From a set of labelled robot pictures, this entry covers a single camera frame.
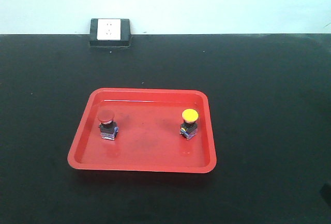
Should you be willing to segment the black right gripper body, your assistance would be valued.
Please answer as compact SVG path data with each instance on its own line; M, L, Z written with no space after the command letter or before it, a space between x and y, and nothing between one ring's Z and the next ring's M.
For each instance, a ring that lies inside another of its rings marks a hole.
M331 185L330 181L323 184L320 189L320 195L326 203L331 203Z

